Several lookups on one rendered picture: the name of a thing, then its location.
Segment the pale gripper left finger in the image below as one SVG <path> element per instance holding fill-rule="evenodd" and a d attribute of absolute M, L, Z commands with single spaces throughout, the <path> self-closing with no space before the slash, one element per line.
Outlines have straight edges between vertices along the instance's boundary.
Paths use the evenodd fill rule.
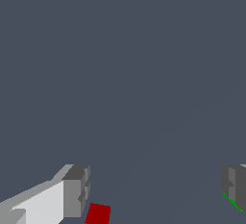
<path fill-rule="evenodd" d="M 66 164 L 46 181 L 0 203 L 0 224 L 60 224 L 81 217 L 90 192 L 90 166 Z"/>

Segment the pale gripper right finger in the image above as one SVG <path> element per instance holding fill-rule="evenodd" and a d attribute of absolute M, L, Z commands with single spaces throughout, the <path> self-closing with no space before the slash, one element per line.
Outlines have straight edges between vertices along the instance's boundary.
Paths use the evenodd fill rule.
<path fill-rule="evenodd" d="M 223 194 L 241 211 L 246 212 L 246 164 L 220 167 Z"/>

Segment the red cube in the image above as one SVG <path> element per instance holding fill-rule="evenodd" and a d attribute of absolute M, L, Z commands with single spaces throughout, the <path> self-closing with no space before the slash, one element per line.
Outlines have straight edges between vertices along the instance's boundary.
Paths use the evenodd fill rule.
<path fill-rule="evenodd" d="M 110 224 L 111 207 L 91 203 L 85 224 Z"/>

